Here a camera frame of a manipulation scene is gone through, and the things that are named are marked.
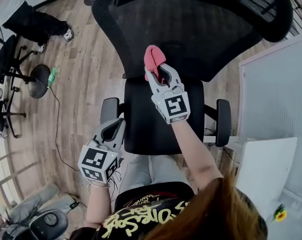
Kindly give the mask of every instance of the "person's leg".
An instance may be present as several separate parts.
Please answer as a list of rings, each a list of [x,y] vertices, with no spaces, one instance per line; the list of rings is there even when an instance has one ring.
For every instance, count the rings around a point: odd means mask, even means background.
[[[31,212],[36,212],[47,201],[51,200],[59,191],[59,188],[54,184],[46,185],[38,193],[22,201],[10,211],[9,218],[11,222],[19,223],[24,220]]]
[[[40,209],[38,212],[43,213],[49,210],[54,210],[58,209],[67,214],[70,210],[71,207],[70,205],[73,204],[75,200],[69,196],[69,195],[64,195],[62,198],[60,198],[58,201],[53,202],[52,204],[49,204],[48,206]]]
[[[29,26],[29,16],[33,12],[33,7],[24,2],[7,22],[3,24],[3,27],[41,46],[47,43],[49,35],[39,28]]]
[[[62,36],[69,29],[66,21],[60,21],[52,15],[36,10],[30,14],[29,19],[29,27],[41,30],[49,36]]]
[[[189,185],[184,173],[178,168],[173,158],[168,155],[151,156],[152,184],[165,182],[183,182]]]
[[[149,170],[149,157],[147,155],[136,155],[127,166],[119,193],[127,190],[150,185],[152,180]]]

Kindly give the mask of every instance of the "shoe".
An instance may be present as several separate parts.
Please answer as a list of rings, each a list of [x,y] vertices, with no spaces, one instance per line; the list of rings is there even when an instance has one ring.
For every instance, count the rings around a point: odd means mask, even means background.
[[[42,46],[39,46],[39,53],[44,53],[45,49],[46,49],[46,43]]]
[[[67,32],[63,35],[64,39],[69,42],[73,39],[74,37],[74,32],[69,28]]]

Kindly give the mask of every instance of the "floor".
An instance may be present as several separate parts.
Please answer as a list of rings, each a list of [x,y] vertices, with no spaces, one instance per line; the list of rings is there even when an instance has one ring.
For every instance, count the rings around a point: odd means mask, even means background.
[[[125,80],[121,61],[104,32],[96,24],[90,7],[83,0],[59,0],[51,3],[41,11],[49,13],[60,20],[67,21],[75,32],[70,43],[62,37],[53,37],[44,54],[32,55],[21,67],[25,74],[38,64],[46,64],[50,69],[58,68],[58,75],[53,84],[53,92],[60,102],[57,144],[62,159],[76,167],[82,145],[87,143],[99,124],[102,102],[105,98],[119,97],[123,100]],[[21,39],[20,45],[36,49],[32,42]],[[215,107],[216,99],[230,101],[232,110],[232,131],[237,132],[239,114],[239,70],[238,64],[245,58],[267,49],[272,44],[262,41],[231,61],[209,83],[205,83],[206,104]],[[77,172],[61,163],[55,146],[55,131],[58,103],[50,90],[39,100],[29,96],[27,86],[22,82],[15,84],[20,93],[15,97],[13,110],[25,112],[27,117],[13,119],[13,127],[21,137],[8,136],[8,147],[16,155],[12,157],[14,170],[17,171],[32,162],[38,164],[18,177],[18,184],[24,197],[38,191],[46,183],[55,183],[62,193],[80,196],[86,204],[88,201],[87,182]],[[207,128],[214,129],[212,120],[207,120]],[[211,147],[220,168],[227,168],[229,157]],[[124,154],[126,163],[132,159]],[[177,156],[179,166],[185,167],[181,157]],[[68,215],[69,234],[83,225],[85,207],[80,205]]]

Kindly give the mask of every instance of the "chair armrest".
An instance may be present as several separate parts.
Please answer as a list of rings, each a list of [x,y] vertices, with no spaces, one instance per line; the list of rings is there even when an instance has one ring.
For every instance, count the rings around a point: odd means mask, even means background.
[[[231,106],[225,99],[218,99],[214,109],[208,105],[204,106],[204,112],[216,121],[216,142],[217,147],[227,145],[231,136]]]
[[[101,116],[100,116],[100,121],[101,124],[113,120],[116,118],[119,118],[120,112],[120,100],[116,97],[112,98],[106,98],[103,101],[102,109],[101,109]]]

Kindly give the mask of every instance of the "pink cloth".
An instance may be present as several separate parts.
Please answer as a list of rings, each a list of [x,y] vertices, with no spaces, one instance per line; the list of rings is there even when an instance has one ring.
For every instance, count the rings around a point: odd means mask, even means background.
[[[145,55],[144,55],[144,64],[148,71],[154,72],[156,77],[159,77],[159,71],[157,67],[166,61],[164,53],[155,45],[149,45],[146,48]],[[147,75],[145,74],[145,80],[149,81]]]

